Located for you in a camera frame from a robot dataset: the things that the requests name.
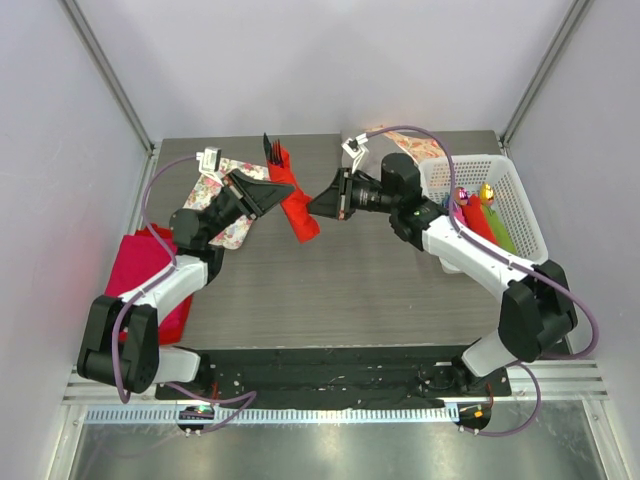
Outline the red paper napkin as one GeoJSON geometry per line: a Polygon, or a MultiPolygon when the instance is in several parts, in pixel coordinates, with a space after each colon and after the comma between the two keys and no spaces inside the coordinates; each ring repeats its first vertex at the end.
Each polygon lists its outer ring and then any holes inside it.
{"type": "Polygon", "coordinates": [[[300,243],[312,240],[320,233],[317,221],[308,213],[307,205],[311,201],[298,185],[294,175],[289,152],[281,146],[283,167],[267,162],[269,178],[272,182],[288,183],[295,186],[295,192],[281,203],[281,207],[300,243]]]}

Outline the floral rectangular tray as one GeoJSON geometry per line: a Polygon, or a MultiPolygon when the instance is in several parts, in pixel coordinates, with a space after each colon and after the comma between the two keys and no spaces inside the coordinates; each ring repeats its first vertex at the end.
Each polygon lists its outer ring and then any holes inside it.
{"type": "MultiPolygon", "coordinates": [[[[239,170],[245,176],[254,180],[268,180],[269,174],[265,166],[238,161],[222,157],[218,167],[216,178],[212,178],[201,173],[196,181],[191,193],[188,195],[183,207],[185,209],[207,211],[213,213],[211,207],[222,207],[222,213],[225,214],[224,208],[230,204],[231,212],[234,212],[234,201],[224,191],[224,185],[221,183],[224,176],[233,170],[239,170]]],[[[226,226],[223,231],[218,233],[209,244],[212,247],[223,247],[228,250],[238,250],[249,233],[253,220],[242,214],[234,220],[233,223],[226,226]]]]}

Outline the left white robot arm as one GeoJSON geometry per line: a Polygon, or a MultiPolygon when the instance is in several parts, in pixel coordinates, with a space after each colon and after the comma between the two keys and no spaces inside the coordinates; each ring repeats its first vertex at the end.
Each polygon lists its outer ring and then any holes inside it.
{"type": "Polygon", "coordinates": [[[265,215],[294,191],[291,184],[256,180],[235,169],[223,177],[220,193],[204,209],[177,210],[169,222],[169,263],[124,294],[101,295],[91,304],[77,374],[125,394],[177,382],[190,398],[205,397],[213,375],[201,367],[200,354],[161,346],[159,328],[177,306],[219,274],[224,250],[211,240],[241,217],[265,215]]]}

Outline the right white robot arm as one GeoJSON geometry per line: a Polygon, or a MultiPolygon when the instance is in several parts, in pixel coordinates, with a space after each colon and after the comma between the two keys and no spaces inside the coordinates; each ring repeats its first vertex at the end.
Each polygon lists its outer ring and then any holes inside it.
{"type": "Polygon", "coordinates": [[[445,260],[499,301],[497,328],[452,361],[460,393],[477,393],[490,374],[514,362],[538,360],[577,326],[562,267],[552,260],[531,263],[459,225],[430,197],[426,170],[409,155],[386,155],[378,179],[340,168],[308,205],[310,214],[336,220],[358,210],[388,215],[401,240],[445,260]]]}

